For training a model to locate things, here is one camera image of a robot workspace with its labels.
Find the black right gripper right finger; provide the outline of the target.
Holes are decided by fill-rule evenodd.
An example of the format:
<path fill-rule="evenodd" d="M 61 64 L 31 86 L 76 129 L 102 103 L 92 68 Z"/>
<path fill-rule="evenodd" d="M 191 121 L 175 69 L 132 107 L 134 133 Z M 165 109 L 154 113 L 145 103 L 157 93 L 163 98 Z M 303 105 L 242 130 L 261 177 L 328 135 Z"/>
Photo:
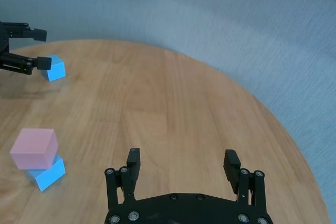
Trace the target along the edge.
<path fill-rule="evenodd" d="M 237 202 L 248 204 L 251 192 L 251 205 L 266 207 L 265 174 L 256 170 L 253 173 L 241 168 L 241 162 L 234 150 L 225 150 L 223 168 L 232 190 L 237 195 Z"/>

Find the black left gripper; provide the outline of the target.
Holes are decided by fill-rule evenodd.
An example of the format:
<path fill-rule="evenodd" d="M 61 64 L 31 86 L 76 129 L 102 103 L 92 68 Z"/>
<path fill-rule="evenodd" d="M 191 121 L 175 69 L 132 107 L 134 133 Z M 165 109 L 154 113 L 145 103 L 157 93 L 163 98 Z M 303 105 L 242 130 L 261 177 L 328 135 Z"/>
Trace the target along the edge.
<path fill-rule="evenodd" d="M 47 31 L 31 29 L 28 23 L 0 23 L 1 69 L 31 75 L 34 68 L 50 70 L 51 58 L 29 58 L 9 53 L 10 38 L 31 38 L 36 41 L 46 41 Z"/>

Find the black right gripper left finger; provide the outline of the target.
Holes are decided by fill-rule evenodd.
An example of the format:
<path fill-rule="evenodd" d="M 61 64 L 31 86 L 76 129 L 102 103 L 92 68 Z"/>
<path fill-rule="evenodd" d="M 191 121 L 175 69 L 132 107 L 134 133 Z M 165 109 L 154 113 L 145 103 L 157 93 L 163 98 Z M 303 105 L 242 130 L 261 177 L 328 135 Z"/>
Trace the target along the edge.
<path fill-rule="evenodd" d="M 131 148 L 127 158 L 127 165 L 119 170 L 107 168 L 104 171 L 107 186 L 108 208 L 115 208 L 118 203 L 117 189 L 123 192 L 124 203 L 135 202 L 134 190 L 140 172 L 140 149 Z"/>

